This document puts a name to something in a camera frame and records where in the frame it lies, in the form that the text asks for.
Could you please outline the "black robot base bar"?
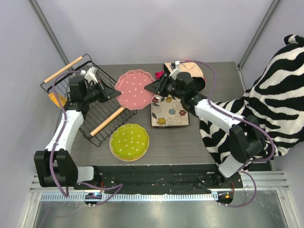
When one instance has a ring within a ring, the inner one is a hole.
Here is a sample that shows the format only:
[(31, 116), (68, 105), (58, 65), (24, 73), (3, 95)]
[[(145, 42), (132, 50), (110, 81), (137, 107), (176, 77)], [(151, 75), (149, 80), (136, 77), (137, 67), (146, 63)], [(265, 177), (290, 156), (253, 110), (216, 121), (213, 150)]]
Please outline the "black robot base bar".
[(123, 184), (121, 194), (207, 194), (213, 189), (241, 189), (239, 174), (224, 178), (214, 164), (98, 166), (98, 181), (109, 188)]

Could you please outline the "orange dotted round plate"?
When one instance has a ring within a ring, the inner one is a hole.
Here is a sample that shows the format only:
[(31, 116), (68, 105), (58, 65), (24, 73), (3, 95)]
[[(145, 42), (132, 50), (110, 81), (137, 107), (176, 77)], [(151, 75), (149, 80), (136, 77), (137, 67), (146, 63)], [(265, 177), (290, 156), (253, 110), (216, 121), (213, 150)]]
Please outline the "orange dotted round plate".
[(123, 161), (123, 162), (134, 162), (134, 161), (136, 161), (136, 160), (142, 158), (142, 157), (146, 154), (146, 152), (148, 151), (148, 148), (146, 148), (146, 149), (144, 150), (144, 152), (143, 152), (141, 155), (138, 155), (138, 156), (136, 156), (136, 157), (133, 158), (133, 159), (121, 158), (121, 157), (119, 157), (118, 155), (116, 155), (116, 154), (114, 153), (114, 149), (113, 149), (113, 147), (112, 147), (112, 145), (111, 145), (111, 142), (112, 142), (112, 137), (111, 137), (110, 140), (109, 140), (109, 147), (110, 147), (110, 151), (111, 151), (112, 155), (113, 155), (115, 158), (117, 158), (117, 159), (119, 159), (119, 160), (121, 160), (121, 161)]

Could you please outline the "pink dotted round plate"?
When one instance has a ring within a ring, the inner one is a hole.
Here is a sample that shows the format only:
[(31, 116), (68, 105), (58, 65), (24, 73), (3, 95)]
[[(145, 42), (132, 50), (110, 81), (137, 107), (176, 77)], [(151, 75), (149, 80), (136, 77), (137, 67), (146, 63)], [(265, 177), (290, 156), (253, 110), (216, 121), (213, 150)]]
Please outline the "pink dotted round plate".
[(119, 77), (115, 90), (121, 94), (116, 97), (119, 104), (129, 110), (143, 109), (149, 105), (154, 93), (145, 89), (145, 86), (155, 82), (150, 73), (141, 69), (130, 70)]

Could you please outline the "green dotted round plate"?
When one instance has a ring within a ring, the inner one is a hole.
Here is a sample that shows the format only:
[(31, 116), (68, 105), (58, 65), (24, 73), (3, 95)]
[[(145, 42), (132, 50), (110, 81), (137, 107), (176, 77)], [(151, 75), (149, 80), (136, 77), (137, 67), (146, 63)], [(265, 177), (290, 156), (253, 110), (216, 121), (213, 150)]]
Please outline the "green dotted round plate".
[(112, 135), (114, 153), (142, 153), (149, 147), (149, 136), (145, 128), (128, 123), (119, 127)]

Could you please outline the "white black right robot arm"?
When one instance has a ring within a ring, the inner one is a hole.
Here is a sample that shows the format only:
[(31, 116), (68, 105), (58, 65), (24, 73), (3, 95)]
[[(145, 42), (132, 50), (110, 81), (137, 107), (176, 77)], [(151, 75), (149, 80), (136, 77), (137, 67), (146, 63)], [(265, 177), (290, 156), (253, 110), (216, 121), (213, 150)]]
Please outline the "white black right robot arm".
[(198, 92), (198, 84), (190, 73), (181, 72), (175, 78), (163, 74), (145, 89), (162, 97), (171, 95), (180, 99), (187, 112), (210, 121), (228, 135), (230, 155), (219, 165), (219, 173), (214, 176), (216, 185), (224, 188), (231, 183), (231, 176), (263, 150), (265, 137), (254, 116), (244, 118), (209, 102)]

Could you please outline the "beige black bucket hat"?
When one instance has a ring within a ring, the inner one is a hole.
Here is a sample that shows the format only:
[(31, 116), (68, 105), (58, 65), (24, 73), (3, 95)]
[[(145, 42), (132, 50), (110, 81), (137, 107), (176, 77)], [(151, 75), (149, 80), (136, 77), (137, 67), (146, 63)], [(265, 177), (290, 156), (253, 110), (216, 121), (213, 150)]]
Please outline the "beige black bucket hat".
[(187, 62), (181, 63), (179, 65), (181, 72), (188, 72), (190, 73), (191, 77), (194, 79), (195, 82), (195, 89), (196, 92), (201, 92), (206, 87), (206, 80), (204, 78), (203, 71), (196, 63)]

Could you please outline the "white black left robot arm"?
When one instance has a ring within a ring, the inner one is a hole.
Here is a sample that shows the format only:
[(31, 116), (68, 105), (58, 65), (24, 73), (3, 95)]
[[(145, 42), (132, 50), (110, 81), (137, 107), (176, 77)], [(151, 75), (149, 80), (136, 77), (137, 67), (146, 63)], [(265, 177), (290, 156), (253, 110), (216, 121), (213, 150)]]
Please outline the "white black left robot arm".
[(105, 103), (120, 93), (105, 85), (97, 78), (95, 68), (81, 70), (79, 76), (69, 81), (69, 99), (61, 103), (60, 95), (54, 97), (62, 109), (61, 122), (50, 143), (42, 151), (36, 151), (34, 163), (38, 180), (43, 188), (74, 187), (85, 182), (90, 189), (101, 186), (102, 178), (96, 166), (76, 166), (71, 149), (76, 134), (84, 123), (90, 104), (96, 101)]

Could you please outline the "zebra striped blanket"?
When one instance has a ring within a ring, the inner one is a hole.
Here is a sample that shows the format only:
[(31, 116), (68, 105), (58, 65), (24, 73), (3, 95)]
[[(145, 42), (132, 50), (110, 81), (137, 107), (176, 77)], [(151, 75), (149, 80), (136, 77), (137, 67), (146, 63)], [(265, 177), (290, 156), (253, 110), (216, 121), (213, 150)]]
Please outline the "zebra striped blanket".
[(275, 156), (284, 156), (304, 140), (304, 38), (288, 35), (263, 74), (242, 97), (217, 105), (257, 118), (273, 140)]

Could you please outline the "red folded cloth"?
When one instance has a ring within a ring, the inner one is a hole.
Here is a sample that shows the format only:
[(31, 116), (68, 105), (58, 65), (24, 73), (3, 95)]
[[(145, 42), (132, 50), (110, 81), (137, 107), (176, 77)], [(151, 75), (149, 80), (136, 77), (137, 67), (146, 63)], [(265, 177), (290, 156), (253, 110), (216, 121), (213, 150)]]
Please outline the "red folded cloth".
[(164, 71), (156, 72), (156, 73), (155, 73), (156, 79), (160, 79), (160, 78), (162, 77), (163, 74), (164, 74)]

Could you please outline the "cream flower square plate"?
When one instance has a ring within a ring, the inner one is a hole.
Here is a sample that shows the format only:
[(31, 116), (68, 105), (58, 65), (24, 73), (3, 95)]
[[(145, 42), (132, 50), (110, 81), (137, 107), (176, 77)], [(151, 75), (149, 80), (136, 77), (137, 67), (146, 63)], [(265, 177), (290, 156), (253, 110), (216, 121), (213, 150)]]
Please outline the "cream flower square plate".
[(181, 100), (169, 95), (155, 95), (151, 103), (151, 127), (186, 127), (189, 126), (188, 112), (182, 107)]

